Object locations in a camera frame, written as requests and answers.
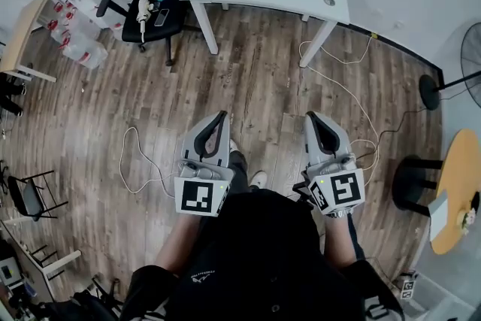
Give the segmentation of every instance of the smartphone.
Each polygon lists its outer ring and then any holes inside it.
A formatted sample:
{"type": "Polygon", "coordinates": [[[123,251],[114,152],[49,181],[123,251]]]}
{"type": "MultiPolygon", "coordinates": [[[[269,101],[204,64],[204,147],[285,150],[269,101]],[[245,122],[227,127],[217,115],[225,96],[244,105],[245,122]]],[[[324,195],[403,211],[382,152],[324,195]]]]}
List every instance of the smartphone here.
{"type": "Polygon", "coordinates": [[[168,8],[163,8],[159,11],[159,15],[157,16],[156,22],[153,24],[156,27],[162,27],[164,25],[165,19],[168,15],[168,8]]]}

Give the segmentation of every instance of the chair armrest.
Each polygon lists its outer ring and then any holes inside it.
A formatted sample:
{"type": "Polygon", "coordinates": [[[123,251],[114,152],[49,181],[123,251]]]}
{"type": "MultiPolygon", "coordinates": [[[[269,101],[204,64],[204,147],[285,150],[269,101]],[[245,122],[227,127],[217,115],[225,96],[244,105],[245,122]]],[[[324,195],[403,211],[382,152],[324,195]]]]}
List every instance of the chair armrest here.
{"type": "Polygon", "coordinates": [[[105,12],[107,12],[108,9],[108,5],[111,1],[112,0],[101,0],[97,8],[97,17],[103,17],[105,15],[105,12]]]}

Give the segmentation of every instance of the wooden floor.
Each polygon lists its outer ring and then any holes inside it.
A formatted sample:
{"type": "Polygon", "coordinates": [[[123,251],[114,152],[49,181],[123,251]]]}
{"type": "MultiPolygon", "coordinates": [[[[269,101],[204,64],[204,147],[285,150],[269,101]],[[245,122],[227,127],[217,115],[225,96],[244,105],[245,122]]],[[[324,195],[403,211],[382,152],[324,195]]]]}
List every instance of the wooden floor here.
{"type": "MultiPolygon", "coordinates": [[[[109,57],[99,69],[89,71],[63,57],[44,32],[35,36],[35,67],[58,81],[36,79],[29,83],[26,96],[14,99],[25,113],[8,117],[5,125],[13,131],[0,142],[0,158],[17,177],[55,170],[49,183],[59,200],[70,201],[58,210],[58,220],[17,228],[32,249],[48,243],[61,256],[82,251],[67,274],[52,281],[59,300],[83,289],[98,272],[121,280],[122,298],[131,273],[153,262],[171,230],[174,202],[162,194],[159,184],[132,195],[120,179],[120,151],[129,126],[138,128],[145,153],[167,177],[176,170],[174,158],[183,133],[202,117],[227,110],[231,136],[247,157],[249,175],[267,171],[268,186],[284,195],[292,194],[306,164],[307,111],[332,117],[351,140],[375,140],[347,92],[298,67],[298,46],[314,36],[320,21],[311,18],[303,23],[298,15],[261,8],[222,11],[220,5],[212,5],[208,12],[219,55],[210,55],[201,33],[184,32],[173,40],[172,68],[164,66],[162,42],[139,53],[136,45],[104,32],[100,41],[109,57]]],[[[192,16],[190,23],[195,23],[192,16]]],[[[324,47],[351,61],[362,55],[367,42],[366,36],[337,27],[324,47]]],[[[311,65],[359,97],[378,133],[397,128],[405,110],[422,106],[417,80],[424,73],[434,75],[416,59],[376,40],[360,65],[341,65],[320,51],[311,65]]],[[[408,154],[439,159],[440,119],[439,111],[408,114],[399,133],[383,136],[366,202],[355,210],[366,256],[377,257],[389,278],[409,265],[425,225],[422,216],[393,205],[392,175],[408,154]]],[[[135,149],[133,134],[126,148],[123,172],[132,188],[158,177],[135,149]]],[[[361,155],[370,148],[357,143],[353,149],[361,155]]],[[[372,160],[364,157],[359,163],[368,167],[372,160]]],[[[370,172],[365,172],[366,180],[370,172]]],[[[3,219],[18,215],[12,206],[7,197],[0,209],[3,219]]],[[[314,216],[323,232],[322,218],[314,216]]],[[[370,262],[380,268],[376,259],[370,262]]]]}

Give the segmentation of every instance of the sleeve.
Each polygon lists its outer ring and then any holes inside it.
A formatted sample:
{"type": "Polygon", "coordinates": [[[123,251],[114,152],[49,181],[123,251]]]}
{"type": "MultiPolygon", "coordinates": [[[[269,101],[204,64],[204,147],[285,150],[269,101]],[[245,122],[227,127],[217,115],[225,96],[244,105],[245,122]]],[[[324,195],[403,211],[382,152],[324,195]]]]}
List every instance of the sleeve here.
{"type": "Polygon", "coordinates": [[[393,310],[401,316],[402,320],[404,320],[404,312],[402,311],[398,300],[383,280],[377,275],[376,271],[368,261],[359,260],[354,262],[351,266],[342,269],[341,273],[365,299],[367,305],[366,313],[368,316],[369,313],[372,313],[371,319],[378,319],[379,315],[386,312],[385,310],[379,310],[376,306],[371,309],[369,305],[370,298],[378,297],[380,305],[385,309],[393,310]]]}
{"type": "Polygon", "coordinates": [[[135,271],[119,321],[142,319],[145,313],[155,311],[171,295],[177,281],[170,271],[155,265],[135,271]]]}

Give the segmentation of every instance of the forearm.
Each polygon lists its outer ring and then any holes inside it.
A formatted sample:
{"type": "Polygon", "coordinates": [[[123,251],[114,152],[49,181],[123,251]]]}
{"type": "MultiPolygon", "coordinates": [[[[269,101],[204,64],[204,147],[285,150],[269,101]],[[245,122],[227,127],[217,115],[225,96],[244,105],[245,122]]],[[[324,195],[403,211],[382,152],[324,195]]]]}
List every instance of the forearm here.
{"type": "Polygon", "coordinates": [[[325,217],[324,257],[338,269],[345,268],[356,261],[347,217],[325,217]]]}
{"type": "Polygon", "coordinates": [[[177,276],[182,273],[197,240],[201,218],[190,214],[179,215],[157,256],[156,265],[177,276]]]}

